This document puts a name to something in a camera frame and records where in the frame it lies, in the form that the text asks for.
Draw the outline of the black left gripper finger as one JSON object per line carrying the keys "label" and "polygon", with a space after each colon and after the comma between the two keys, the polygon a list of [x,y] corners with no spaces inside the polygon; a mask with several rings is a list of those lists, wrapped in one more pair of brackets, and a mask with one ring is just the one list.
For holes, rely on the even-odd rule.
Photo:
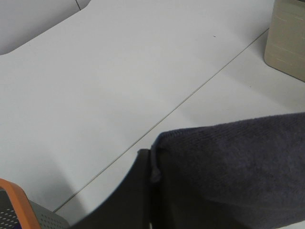
{"label": "black left gripper finger", "polygon": [[148,229],[150,227],[150,150],[135,162],[115,191],[72,229]]}

